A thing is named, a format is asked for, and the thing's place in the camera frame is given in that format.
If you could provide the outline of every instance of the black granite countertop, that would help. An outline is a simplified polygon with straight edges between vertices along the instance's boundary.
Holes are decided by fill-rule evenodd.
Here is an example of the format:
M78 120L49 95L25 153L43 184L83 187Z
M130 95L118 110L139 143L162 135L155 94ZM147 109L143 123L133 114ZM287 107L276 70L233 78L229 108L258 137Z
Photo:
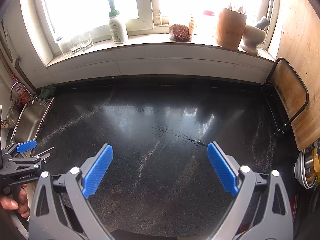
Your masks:
M196 236L215 228L232 199L207 158L212 141L254 171L279 169L289 196L295 193L293 134L273 132L257 92L108 86L57 96L35 153L54 146L59 156L46 168L58 174L109 143L113 161L89 198L101 221L140 234Z

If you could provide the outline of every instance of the product label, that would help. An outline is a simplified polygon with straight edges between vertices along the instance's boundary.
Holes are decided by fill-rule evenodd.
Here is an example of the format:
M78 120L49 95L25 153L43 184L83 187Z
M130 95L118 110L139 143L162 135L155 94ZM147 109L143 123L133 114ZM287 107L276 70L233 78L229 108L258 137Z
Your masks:
M20 97L22 103L25 105L28 102L30 95L28 95L24 88L19 84L16 85L16 92Z
M12 73L10 76L11 76L11 78L12 78L13 82L17 82L17 81L18 81L18 79L17 79L17 77L16 77L16 75L15 75L14 73ZM17 104L17 106L19 106L19 107L20 107L20 105L21 105L21 101L20 101L20 100L18 100L18 99L16 99L16 104Z
M109 28L114 42L121 42L121 39L118 35L118 27L115 23L109 23Z
M191 18L189 21L189 34L193 33L193 29L195 28L195 19L193 17L193 13L191 14Z

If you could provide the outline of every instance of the dish soap bottle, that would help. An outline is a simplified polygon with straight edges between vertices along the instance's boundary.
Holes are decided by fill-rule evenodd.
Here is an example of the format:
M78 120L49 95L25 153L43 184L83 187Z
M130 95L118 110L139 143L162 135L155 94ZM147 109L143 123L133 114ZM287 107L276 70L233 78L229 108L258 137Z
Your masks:
M109 12L109 28L114 43L125 43L128 39L125 20L120 16L120 12L115 9L114 0L108 0L111 12Z

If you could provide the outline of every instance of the human hand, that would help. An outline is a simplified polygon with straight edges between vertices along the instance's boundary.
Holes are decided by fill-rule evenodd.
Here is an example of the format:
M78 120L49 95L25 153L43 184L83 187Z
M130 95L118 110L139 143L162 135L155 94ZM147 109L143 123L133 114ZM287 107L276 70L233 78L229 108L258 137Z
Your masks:
M28 206L27 193L24 190L26 184L21 185L20 192L18 194L19 202L7 197L0 195L0 204L5 210L16 210L23 217L27 218L30 215L30 209Z

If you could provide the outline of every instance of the mortar and pestle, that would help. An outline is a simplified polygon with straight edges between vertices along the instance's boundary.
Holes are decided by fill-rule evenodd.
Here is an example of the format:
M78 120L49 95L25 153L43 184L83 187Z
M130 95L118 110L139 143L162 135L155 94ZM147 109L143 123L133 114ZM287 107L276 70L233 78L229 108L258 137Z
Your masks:
M255 26L247 24L244 28L240 47L251 54L258 54L257 46L263 43L266 38L264 29L269 25L269 20L264 16L255 24Z

